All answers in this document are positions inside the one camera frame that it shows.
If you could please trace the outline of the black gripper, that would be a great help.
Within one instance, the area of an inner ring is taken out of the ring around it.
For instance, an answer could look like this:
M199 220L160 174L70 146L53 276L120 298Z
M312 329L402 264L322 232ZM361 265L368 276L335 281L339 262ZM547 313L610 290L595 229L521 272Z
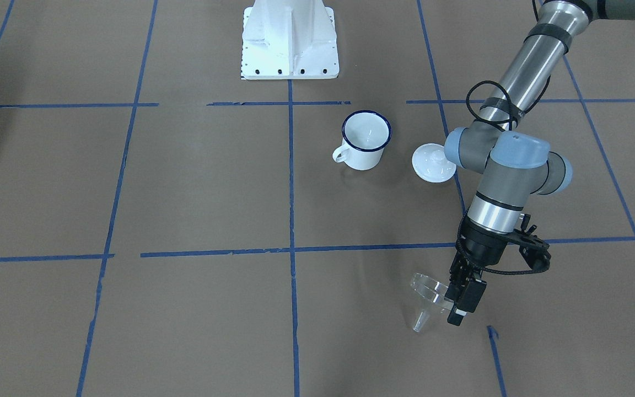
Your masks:
M449 285L446 299L452 301L448 323L460 326L467 313L474 313L478 307L487 282L482 276L482 268L489 263L487 255L466 254L457 251L449 269Z

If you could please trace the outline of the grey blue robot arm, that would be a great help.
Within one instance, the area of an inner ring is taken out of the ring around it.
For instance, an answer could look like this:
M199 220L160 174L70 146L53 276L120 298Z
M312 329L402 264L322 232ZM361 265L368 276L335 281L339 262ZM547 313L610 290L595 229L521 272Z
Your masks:
M444 144L449 161L481 174L459 224L444 296L451 302L448 323L453 326L476 311L487 287L483 273L497 273L508 246L518 246L526 261L528 269L521 275L550 268L549 245L536 236L524 207L531 195L566 189L574 170L547 141L515 128L540 101L574 38L596 20L635 20L635 1L544 1L534 13L536 25L508 70L500 81L488 82L492 94L479 110L466 101L471 125L454 129Z

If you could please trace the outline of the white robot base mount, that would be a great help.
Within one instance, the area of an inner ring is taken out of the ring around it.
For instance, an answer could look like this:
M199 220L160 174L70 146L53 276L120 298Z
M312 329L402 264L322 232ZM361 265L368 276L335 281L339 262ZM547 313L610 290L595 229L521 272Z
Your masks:
M335 79L335 13L323 1L255 1L243 13L240 77Z

